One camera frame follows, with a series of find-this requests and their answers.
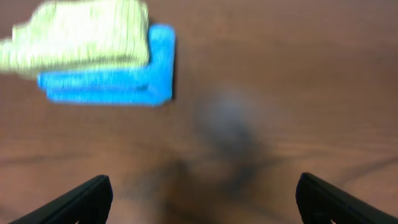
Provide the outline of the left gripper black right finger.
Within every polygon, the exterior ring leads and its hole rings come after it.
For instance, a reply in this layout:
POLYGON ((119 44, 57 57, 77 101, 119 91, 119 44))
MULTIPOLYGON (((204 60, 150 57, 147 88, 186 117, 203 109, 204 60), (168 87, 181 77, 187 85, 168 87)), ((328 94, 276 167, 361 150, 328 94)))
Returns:
POLYGON ((397 224, 397 218, 304 172, 295 193, 303 224, 397 224))

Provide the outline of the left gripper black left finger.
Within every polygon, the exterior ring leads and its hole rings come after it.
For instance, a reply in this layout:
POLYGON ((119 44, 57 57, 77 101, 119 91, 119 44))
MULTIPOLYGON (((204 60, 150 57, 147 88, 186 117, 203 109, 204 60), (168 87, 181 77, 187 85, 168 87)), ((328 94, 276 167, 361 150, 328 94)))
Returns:
POLYGON ((10 224, 105 224, 113 190, 107 175, 97 175, 10 224))

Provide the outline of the light green cloth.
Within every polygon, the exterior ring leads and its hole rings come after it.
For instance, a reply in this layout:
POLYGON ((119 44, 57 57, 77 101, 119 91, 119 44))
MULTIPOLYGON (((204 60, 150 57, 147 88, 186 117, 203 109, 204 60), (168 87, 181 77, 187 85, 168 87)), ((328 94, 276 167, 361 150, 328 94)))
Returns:
POLYGON ((1 39, 1 72, 138 67, 149 62, 144 1, 44 1, 1 39))

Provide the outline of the folded blue cloth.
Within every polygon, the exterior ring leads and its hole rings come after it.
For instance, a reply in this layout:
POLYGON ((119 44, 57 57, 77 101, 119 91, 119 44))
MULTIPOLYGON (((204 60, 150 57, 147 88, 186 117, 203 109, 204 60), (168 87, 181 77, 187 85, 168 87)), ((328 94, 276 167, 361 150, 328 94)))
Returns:
POLYGON ((56 103, 83 105, 159 106, 173 97, 175 29, 149 28, 149 63, 143 67, 42 72, 37 86, 56 103))

